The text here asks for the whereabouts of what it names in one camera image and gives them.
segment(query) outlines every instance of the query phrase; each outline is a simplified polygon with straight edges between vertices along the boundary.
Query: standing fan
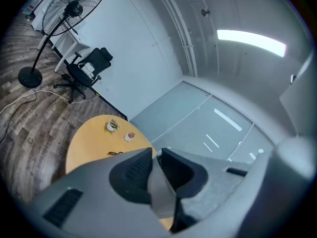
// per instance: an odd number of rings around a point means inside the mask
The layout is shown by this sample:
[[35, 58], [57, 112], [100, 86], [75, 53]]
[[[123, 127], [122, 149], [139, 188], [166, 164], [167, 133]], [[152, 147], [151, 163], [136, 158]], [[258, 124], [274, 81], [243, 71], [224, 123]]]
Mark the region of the standing fan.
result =
[[43, 31], [47, 35], [33, 67], [24, 67], [20, 70], [18, 79], [22, 85], [34, 88], [42, 83], [42, 74], [35, 66], [41, 53], [51, 36], [60, 35], [72, 29], [83, 21], [102, 0], [53, 0], [43, 17]]

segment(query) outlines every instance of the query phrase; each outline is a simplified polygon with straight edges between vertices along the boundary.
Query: fan motor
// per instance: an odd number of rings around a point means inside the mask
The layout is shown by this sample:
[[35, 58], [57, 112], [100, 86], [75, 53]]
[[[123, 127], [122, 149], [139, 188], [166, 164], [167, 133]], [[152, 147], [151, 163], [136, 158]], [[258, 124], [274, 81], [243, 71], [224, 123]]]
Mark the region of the fan motor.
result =
[[71, 1], [65, 8], [65, 14], [72, 18], [78, 17], [83, 13], [83, 7], [78, 0]]

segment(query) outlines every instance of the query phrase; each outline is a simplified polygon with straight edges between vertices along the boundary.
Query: desk leg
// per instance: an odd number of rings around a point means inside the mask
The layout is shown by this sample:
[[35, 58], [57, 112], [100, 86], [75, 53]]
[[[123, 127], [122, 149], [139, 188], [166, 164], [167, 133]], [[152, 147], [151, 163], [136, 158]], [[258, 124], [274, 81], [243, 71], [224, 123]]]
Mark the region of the desk leg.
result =
[[57, 46], [57, 44], [60, 42], [60, 40], [65, 36], [66, 33], [63, 33], [59, 36], [59, 39], [55, 42], [55, 44], [52, 46], [52, 50]]
[[38, 47], [36, 48], [37, 50], [40, 50], [40, 49], [41, 49], [41, 47], [42, 47], [43, 44], [44, 44], [44, 41], [45, 41], [46, 37], [47, 37], [46, 35], [43, 36], [43, 38], [42, 38], [42, 40], [40, 41]]
[[66, 57], [69, 55], [69, 53], [75, 48], [75, 46], [77, 45], [77, 42], [74, 42], [73, 45], [70, 46], [70, 48], [66, 51], [66, 53], [64, 54], [64, 56], [61, 58], [61, 60], [59, 61], [59, 63], [57, 64], [56, 68], [55, 68], [55, 72], [58, 71], [59, 67], [61, 66], [61, 64], [65, 61]]

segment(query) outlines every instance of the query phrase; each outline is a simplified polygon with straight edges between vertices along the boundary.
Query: office chair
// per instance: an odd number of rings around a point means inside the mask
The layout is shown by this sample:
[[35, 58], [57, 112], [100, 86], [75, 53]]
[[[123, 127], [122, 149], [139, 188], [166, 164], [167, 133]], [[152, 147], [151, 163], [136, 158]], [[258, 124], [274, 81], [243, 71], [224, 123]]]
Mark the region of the office chair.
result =
[[[59, 86], [71, 88], [71, 97], [70, 97], [70, 100], [68, 101], [69, 103], [72, 103], [74, 100], [73, 94], [75, 90], [83, 96], [84, 100], [86, 99], [86, 95], [84, 94], [83, 90], [79, 88], [80, 85], [85, 87], [92, 87], [94, 84], [96, 84], [98, 80], [101, 80], [101, 76], [99, 75], [99, 73], [103, 71], [104, 69], [107, 69], [108, 67], [111, 66], [110, 61], [113, 58], [113, 56], [109, 54], [106, 48], [101, 48], [101, 49], [95, 48], [86, 58], [81, 60], [79, 63], [75, 64], [76, 60], [82, 57], [77, 52], [75, 52], [75, 54], [76, 54], [76, 57], [74, 58], [72, 63], [67, 66], [67, 70], [74, 80], [71, 81], [71, 78], [69, 75], [63, 74], [62, 78], [68, 81], [68, 83], [53, 85], [54, 88], [57, 88]], [[95, 69], [92, 72], [93, 74], [92, 78], [88, 77], [81, 70], [81, 68], [88, 62], [91, 63]]]

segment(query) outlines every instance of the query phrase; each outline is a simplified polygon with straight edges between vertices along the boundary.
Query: ceiling light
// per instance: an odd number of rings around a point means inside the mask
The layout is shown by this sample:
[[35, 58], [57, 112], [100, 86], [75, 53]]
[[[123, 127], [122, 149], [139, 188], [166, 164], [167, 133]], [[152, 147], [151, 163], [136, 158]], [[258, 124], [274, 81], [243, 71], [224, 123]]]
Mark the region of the ceiling light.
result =
[[234, 30], [217, 30], [217, 34], [220, 40], [250, 44], [271, 51], [280, 57], [285, 55], [286, 45], [269, 37]]

